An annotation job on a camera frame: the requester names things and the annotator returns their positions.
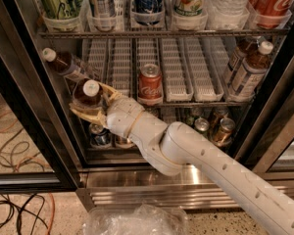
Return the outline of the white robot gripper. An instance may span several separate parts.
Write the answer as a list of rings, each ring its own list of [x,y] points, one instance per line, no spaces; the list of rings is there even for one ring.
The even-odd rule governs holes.
[[[102,82],[99,85],[103,89],[106,103],[111,104],[107,116],[101,107],[85,109],[69,103],[70,110],[81,119],[101,126],[107,125],[113,134],[127,138],[136,119],[144,112],[144,108],[134,99],[124,97],[117,89]]]

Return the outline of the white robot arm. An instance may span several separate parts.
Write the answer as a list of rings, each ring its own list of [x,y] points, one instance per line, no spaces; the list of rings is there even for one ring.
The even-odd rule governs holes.
[[[127,138],[153,168],[166,176],[186,164],[199,168],[270,235],[294,235],[294,200],[224,153],[187,124],[167,124],[113,87],[102,86],[106,109],[70,103],[78,117]]]

